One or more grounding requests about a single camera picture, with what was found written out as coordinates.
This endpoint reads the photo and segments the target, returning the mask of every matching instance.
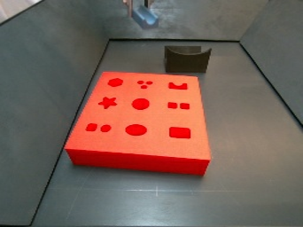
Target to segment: red foam block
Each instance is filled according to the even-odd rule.
[[[203,175],[211,151],[198,77],[103,73],[65,150],[76,165]]]

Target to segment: circular hole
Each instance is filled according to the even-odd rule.
[[[150,107],[150,101],[146,98],[138,98],[132,101],[132,107],[138,110],[144,110]]]
[[[101,125],[100,131],[101,132],[108,132],[111,130],[111,126],[108,124]]]
[[[91,124],[88,124],[85,131],[96,131],[96,129],[97,129],[97,124],[91,123]]]
[[[131,136],[142,136],[147,133],[147,128],[140,124],[132,124],[126,128],[126,132]]]

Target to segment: gray floor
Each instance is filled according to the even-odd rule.
[[[164,73],[163,46],[212,47],[206,176],[77,167],[63,152],[36,226],[303,225],[303,134],[239,43],[111,41],[103,71]]]

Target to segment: star-shaped hole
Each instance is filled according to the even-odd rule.
[[[104,106],[104,109],[107,109],[110,106],[116,106],[118,104],[115,103],[116,98],[107,98],[104,97],[101,102],[99,102],[99,105]]]

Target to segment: gray wall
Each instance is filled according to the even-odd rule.
[[[303,123],[303,1],[271,0],[240,44]]]
[[[268,0],[155,0],[159,27],[142,30],[122,0],[89,1],[111,38],[239,41]],[[134,0],[134,9],[143,0]]]
[[[0,27],[0,224],[29,224],[108,38],[85,0]]]

